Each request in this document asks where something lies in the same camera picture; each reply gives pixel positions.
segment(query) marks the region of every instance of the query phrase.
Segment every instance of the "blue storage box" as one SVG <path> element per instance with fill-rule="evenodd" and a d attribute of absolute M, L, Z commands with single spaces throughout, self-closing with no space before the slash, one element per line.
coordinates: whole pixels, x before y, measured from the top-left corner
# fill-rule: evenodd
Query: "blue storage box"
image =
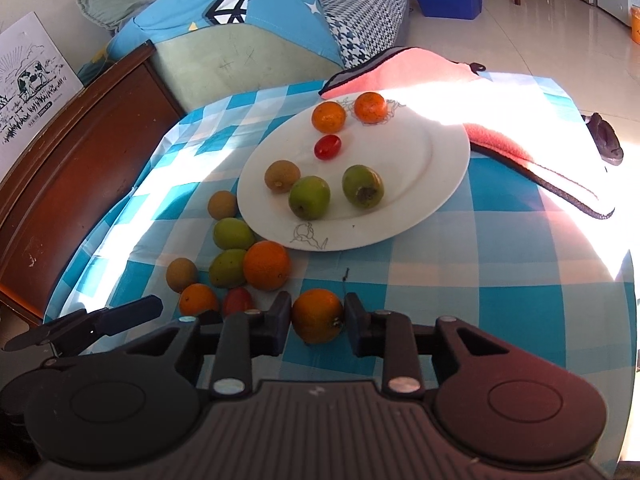
<path fill-rule="evenodd" d="M 472 20 L 482 11 L 482 0 L 418 0 L 428 18 Z"/>

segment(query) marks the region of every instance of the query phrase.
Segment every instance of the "screw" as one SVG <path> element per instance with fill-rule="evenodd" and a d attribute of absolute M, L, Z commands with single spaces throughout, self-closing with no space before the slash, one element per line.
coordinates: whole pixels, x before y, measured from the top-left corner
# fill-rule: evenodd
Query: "screw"
<path fill-rule="evenodd" d="M 420 382 L 412 377 L 395 377 L 388 382 L 388 386 L 396 394 L 412 394 L 420 389 Z"/>
<path fill-rule="evenodd" d="M 213 391 L 220 395 L 237 395 L 244 392 L 244 383 L 240 379 L 218 379 L 213 383 Z"/>

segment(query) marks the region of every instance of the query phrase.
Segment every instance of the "cow drawing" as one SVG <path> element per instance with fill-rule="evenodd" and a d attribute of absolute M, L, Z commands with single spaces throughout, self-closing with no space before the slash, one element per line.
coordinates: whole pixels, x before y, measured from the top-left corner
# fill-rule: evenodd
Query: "cow drawing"
<path fill-rule="evenodd" d="M 18 76 L 18 92 L 24 102 L 37 94 L 49 82 L 48 73 L 42 63 L 34 61 Z"/>

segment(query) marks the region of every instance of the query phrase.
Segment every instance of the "table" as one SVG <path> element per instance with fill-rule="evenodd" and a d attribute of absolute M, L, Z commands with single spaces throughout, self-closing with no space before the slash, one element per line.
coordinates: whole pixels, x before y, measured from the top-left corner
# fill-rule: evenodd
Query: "table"
<path fill-rule="evenodd" d="M 563 121 L 580 121 L 551 80 L 488 74 L 497 84 L 536 85 Z M 201 281 L 219 250 L 206 204 L 235 191 L 254 147 L 284 121 L 320 101 L 322 82 L 235 95 L 192 112 L 167 133 L 130 196 L 98 225 L 72 260 L 47 310 L 118 306 L 147 294 L 165 311 L 153 322 L 92 349 L 102 351 L 178 316 L 164 281 L 178 256 Z M 616 216 L 590 218 L 498 162 L 473 154 L 458 190 L 415 228 L 373 246 L 338 253 L 291 251 L 295 298 L 310 288 L 356 292 L 367 310 L 388 308 L 432 324 L 449 314 L 580 374 L 604 396 L 606 432 L 594 460 L 613 473 L 631 402 L 636 354 L 633 272 Z M 256 293 L 266 308 L 273 294 Z M 435 386 L 428 358 L 428 385 Z M 309 347 L 293 332 L 283 355 L 254 360 L 256 378 L 347 380 L 379 376 L 377 358 L 357 359 L 346 335 Z"/>

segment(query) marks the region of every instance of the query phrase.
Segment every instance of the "red tomato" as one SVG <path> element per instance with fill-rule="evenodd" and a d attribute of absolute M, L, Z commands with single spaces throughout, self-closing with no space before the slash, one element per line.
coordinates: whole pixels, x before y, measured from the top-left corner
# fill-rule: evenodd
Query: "red tomato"
<path fill-rule="evenodd" d="M 222 316 L 231 316 L 236 312 L 244 312 L 254 308 L 254 300 L 245 288 L 238 286 L 232 288 L 222 302 Z"/>
<path fill-rule="evenodd" d="M 338 154 L 342 147 L 342 141 L 337 135 L 325 135 L 316 142 L 314 153 L 320 160 L 331 160 Z"/>

